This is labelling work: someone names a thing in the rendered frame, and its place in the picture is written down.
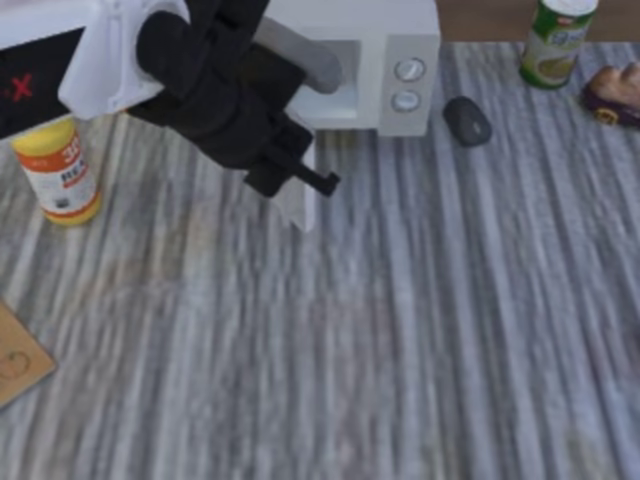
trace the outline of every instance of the yellow bottle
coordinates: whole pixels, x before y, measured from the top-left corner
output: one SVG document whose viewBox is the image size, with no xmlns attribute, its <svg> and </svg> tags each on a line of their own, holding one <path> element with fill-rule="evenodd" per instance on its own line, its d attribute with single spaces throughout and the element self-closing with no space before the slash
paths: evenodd
<svg viewBox="0 0 640 480">
<path fill-rule="evenodd" d="M 72 227 L 98 213 L 101 195 L 72 119 L 15 138 L 11 146 L 49 220 Z"/>
</svg>

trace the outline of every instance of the red x mark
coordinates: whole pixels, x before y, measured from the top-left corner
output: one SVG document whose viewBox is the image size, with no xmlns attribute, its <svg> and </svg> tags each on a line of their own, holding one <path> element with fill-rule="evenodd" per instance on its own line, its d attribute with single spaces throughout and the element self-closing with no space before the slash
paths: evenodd
<svg viewBox="0 0 640 480">
<path fill-rule="evenodd" d="M 13 103 L 19 102 L 22 97 L 33 97 L 33 92 L 31 92 L 31 88 L 29 87 L 31 78 L 31 74 L 27 73 L 22 77 L 22 80 L 19 78 L 11 80 L 13 85 L 16 87 L 16 91 L 13 93 Z"/>
</svg>

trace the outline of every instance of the black mouse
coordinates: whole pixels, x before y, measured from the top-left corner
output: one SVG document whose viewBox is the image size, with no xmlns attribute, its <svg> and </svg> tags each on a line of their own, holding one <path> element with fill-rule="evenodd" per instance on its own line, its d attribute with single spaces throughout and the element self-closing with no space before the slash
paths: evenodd
<svg viewBox="0 0 640 480">
<path fill-rule="evenodd" d="M 444 108 L 444 119 L 453 136 L 465 147 L 491 140 L 493 127 L 480 107 L 468 97 L 456 97 Z"/>
</svg>

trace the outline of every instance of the cardboard box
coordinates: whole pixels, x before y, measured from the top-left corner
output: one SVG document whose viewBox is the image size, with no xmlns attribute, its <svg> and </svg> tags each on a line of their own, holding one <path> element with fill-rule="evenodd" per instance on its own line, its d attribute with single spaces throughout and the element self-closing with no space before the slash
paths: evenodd
<svg viewBox="0 0 640 480">
<path fill-rule="evenodd" d="M 0 408 L 53 370 L 53 359 L 0 302 Z"/>
</svg>

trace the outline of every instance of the can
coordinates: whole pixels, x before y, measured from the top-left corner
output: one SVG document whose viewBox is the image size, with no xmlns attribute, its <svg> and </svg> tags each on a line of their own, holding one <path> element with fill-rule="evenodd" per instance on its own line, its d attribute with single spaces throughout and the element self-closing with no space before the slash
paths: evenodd
<svg viewBox="0 0 640 480">
<path fill-rule="evenodd" d="M 597 8 L 598 0 L 538 0 L 520 66 L 526 82 L 546 89 L 569 82 Z"/>
<path fill-rule="evenodd" d="M 76 226 L 100 210 L 101 196 L 71 118 L 11 141 L 45 216 Z"/>
</svg>

